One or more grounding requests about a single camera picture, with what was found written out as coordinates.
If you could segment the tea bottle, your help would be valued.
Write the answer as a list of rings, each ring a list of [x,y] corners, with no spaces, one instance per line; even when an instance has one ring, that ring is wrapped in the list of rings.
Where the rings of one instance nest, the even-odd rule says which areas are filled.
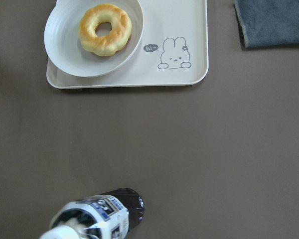
[[[144,217],[141,196],[120,188],[69,202],[51,220],[42,239],[124,239]]]

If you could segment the beige rabbit tray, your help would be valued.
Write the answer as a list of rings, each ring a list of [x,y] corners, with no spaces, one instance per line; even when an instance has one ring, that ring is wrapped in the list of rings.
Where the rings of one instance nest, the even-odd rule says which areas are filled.
[[[139,0],[144,28],[132,57],[120,68],[97,77],[70,75],[48,57],[46,77],[59,89],[186,86],[208,72],[207,2]]]

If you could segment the glazed donut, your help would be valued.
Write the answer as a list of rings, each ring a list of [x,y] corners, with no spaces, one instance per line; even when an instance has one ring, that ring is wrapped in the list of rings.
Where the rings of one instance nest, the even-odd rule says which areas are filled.
[[[105,36],[98,36],[96,30],[102,23],[110,23],[112,30]],[[109,57],[125,47],[132,28],[132,21],[123,9],[103,3],[85,12],[78,25],[78,37],[84,50]]]

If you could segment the white plate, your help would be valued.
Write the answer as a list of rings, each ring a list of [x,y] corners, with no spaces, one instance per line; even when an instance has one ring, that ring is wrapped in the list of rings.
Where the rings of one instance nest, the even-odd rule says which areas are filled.
[[[112,0],[130,17],[133,29],[125,47],[115,55],[97,56],[84,50],[78,38],[78,24],[84,13],[101,0],[59,0],[52,10],[44,32],[49,59],[60,70],[78,77],[97,77],[123,66],[135,53],[142,38],[143,10],[138,0]]]

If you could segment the grey folded cloth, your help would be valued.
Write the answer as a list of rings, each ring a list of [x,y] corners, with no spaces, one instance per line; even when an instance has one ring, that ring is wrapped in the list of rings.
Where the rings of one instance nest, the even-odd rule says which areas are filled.
[[[246,48],[299,44],[299,0],[235,0]]]

